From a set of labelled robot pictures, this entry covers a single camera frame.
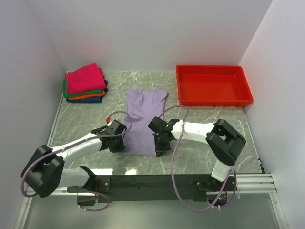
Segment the folded orange t shirt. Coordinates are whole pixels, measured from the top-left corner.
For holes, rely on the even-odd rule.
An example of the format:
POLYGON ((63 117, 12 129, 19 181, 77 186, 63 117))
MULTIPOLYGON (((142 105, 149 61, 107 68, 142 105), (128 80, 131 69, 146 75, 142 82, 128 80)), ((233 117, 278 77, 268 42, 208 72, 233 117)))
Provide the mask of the folded orange t shirt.
POLYGON ((105 92, 96 93, 96 94, 86 94, 86 95, 82 95, 82 96, 66 98, 66 100, 67 100, 67 101, 83 100, 83 99, 89 99, 89 98, 95 98, 95 97, 105 96, 105 94, 106 94, 105 92))

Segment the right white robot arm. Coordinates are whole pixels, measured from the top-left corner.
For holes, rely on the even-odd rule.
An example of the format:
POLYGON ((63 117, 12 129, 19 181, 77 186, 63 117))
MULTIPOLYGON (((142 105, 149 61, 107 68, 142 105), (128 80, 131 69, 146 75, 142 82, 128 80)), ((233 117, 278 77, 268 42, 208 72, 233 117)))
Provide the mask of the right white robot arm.
POLYGON ((217 158, 207 184, 203 185, 203 188, 210 191, 220 190, 225 186, 225 178, 246 144, 246 139, 224 119, 200 124, 179 119, 166 122, 154 117, 148 128, 153 131, 158 156, 171 150, 170 142, 173 140, 191 140, 209 145, 217 158))

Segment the black base beam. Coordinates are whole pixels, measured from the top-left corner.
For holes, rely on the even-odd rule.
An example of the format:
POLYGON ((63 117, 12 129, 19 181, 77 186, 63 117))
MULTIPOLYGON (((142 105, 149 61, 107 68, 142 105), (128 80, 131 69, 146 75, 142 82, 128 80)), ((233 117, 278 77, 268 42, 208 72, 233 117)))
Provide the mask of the black base beam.
MULTIPOLYGON (((206 202, 210 193, 218 194, 222 183, 209 174, 174 176, 183 200, 206 202)), ((111 201, 177 200, 171 175, 97 175, 95 184, 86 188, 107 195, 111 201)))

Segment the folded pink t shirt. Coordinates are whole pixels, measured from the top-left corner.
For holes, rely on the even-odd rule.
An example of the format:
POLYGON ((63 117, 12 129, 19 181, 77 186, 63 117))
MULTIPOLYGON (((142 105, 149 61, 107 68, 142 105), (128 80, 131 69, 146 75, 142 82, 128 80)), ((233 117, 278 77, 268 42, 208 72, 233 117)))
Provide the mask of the folded pink t shirt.
POLYGON ((80 94, 90 90, 106 88, 102 69, 92 63, 65 75, 66 90, 69 94, 80 94))

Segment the folded green t shirt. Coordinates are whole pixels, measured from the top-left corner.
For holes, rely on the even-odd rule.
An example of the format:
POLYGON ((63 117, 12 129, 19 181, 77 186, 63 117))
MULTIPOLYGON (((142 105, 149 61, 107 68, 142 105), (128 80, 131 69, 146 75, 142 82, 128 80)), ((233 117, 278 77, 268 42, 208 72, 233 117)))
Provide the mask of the folded green t shirt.
POLYGON ((105 89, 89 90, 89 91, 85 91, 83 93, 69 94, 66 89, 66 87, 67 87, 66 80, 63 80, 62 86, 63 86, 64 98, 77 97, 77 96, 82 96, 82 95, 86 95, 86 94, 96 94, 96 93, 102 93, 102 92, 107 93, 108 92, 108 88, 105 88, 105 89))

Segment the lavender t shirt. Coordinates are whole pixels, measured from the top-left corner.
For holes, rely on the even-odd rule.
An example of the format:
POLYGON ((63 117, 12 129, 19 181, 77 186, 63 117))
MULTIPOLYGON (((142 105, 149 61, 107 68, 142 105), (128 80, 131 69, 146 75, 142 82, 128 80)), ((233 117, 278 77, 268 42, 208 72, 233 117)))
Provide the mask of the lavender t shirt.
POLYGON ((168 91, 155 88, 151 91, 126 89, 126 113, 124 125, 131 127, 123 142, 125 155, 156 157, 153 131, 148 127, 154 117, 164 111, 168 91))

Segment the red plastic tray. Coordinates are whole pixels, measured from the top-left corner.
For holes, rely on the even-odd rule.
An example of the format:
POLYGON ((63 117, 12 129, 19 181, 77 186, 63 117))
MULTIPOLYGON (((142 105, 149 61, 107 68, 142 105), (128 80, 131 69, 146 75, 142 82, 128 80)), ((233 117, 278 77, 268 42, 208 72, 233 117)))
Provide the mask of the red plastic tray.
POLYGON ((184 106, 246 107, 254 99, 238 65, 177 65, 178 99, 184 106))

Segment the aluminium rail frame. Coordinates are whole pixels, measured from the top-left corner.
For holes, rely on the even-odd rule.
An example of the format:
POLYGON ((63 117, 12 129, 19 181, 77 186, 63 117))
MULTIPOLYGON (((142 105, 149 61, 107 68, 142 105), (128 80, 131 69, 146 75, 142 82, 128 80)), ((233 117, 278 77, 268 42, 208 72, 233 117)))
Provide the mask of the aluminium rail frame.
MULTIPOLYGON (((176 189, 175 180, 172 180, 172 183, 173 183, 173 188, 175 190, 176 189)), ((237 174, 235 171, 230 170, 218 194, 211 195, 210 193, 208 193, 209 196, 214 196, 215 200, 210 203, 207 209, 212 209, 212 208, 221 209, 221 206, 219 205, 219 201, 221 199, 221 196, 223 195, 222 194, 223 191, 225 191, 228 194, 231 194, 232 196, 237 196, 237 197, 240 196, 241 193, 273 194, 277 192, 271 174, 237 174)), ((94 203, 106 203, 107 205, 110 205, 113 202, 105 194, 96 191, 85 192, 79 187, 61 187, 56 189, 49 196, 52 195, 76 196, 78 207, 85 211, 88 210, 88 206, 93 206, 94 203)))

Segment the folded navy blue t shirt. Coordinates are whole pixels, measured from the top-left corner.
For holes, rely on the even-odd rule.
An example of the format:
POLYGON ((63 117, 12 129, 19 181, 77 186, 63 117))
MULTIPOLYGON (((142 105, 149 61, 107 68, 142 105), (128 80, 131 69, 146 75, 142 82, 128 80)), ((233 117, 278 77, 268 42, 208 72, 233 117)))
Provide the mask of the folded navy blue t shirt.
POLYGON ((76 101, 67 101, 70 103, 84 103, 84 104, 90 104, 90 103, 101 103, 104 96, 101 97, 95 97, 95 98, 89 98, 89 99, 83 99, 83 100, 76 100, 76 101))

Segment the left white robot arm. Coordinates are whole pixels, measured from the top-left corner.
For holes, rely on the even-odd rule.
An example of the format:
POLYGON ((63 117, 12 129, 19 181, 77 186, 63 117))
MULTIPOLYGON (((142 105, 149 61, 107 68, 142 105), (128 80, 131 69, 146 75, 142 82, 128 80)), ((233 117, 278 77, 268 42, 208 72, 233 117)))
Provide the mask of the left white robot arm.
POLYGON ((84 137, 65 145, 36 149, 21 173, 20 190, 25 197, 49 196, 61 187, 79 187, 92 192, 97 186, 96 175, 86 166, 68 169, 66 165, 82 156, 109 149, 123 151, 123 137, 130 130, 118 120, 96 128, 84 137))

